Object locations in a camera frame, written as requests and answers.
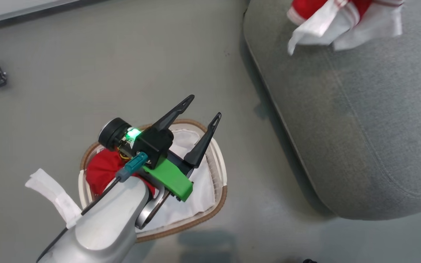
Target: gray fabric upholstery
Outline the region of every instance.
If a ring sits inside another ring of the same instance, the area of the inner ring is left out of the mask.
[[[421,211],[421,1],[404,35],[354,50],[287,42],[287,0],[252,0],[244,36],[316,193],[344,218]]]

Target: cable connector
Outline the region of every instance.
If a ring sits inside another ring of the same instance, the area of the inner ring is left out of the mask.
[[[147,162],[147,159],[149,157],[143,153],[140,152],[134,158],[132,158],[129,162],[127,162],[123,168],[121,168],[116,173],[116,178],[120,178],[120,182],[123,183],[126,181],[133,173],[138,171],[142,166],[145,165]]]

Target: green plastic block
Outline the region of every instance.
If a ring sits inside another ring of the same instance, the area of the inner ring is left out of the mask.
[[[147,166],[143,168],[183,202],[193,191],[193,183],[168,159],[164,159],[154,170]]]

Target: wicker basket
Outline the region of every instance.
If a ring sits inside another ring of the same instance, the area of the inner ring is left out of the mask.
[[[140,127],[139,129],[144,130],[149,126],[150,125],[146,125]],[[192,130],[198,133],[200,136],[204,135],[204,133],[207,130],[206,127],[200,124],[199,122],[189,119],[177,120],[170,126],[170,130],[172,131],[182,129]],[[90,190],[89,184],[86,181],[85,170],[90,160],[92,160],[92,157],[94,157],[98,152],[103,150],[103,148],[104,147],[101,146],[98,142],[92,144],[92,146],[90,146],[90,148],[88,148],[88,150],[84,154],[84,157],[82,158],[82,161],[80,163],[81,170],[79,173],[79,197],[80,203],[82,204],[82,208],[85,208],[89,203],[91,203],[95,199],[95,196],[93,195],[92,191]],[[225,203],[225,199],[227,198],[227,171],[225,170],[224,159],[222,157],[222,153],[216,140],[212,139],[212,141],[210,142],[205,157],[207,159],[207,163],[209,164],[210,175],[214,183],[215,205],[213,205],[211,208],[207,209],[204,212],[197,213],[196,215],[190,218],[186,218],[184,220],[172,223],[167,226],[162,226],[161,228],[156,228],[153,230],[138,233],[137,242],[149,241],[181,232],[185,229],[191,228],[204,221],[209,220],[220,211],[220,209]]]

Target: red and white clothing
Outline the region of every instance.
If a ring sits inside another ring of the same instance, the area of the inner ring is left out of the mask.
[[[404,0],[294,0],[287,17],[299,27],[289,41],[296,45],[334,45],[335,50],[357,47],[379,37],[402,34]]]

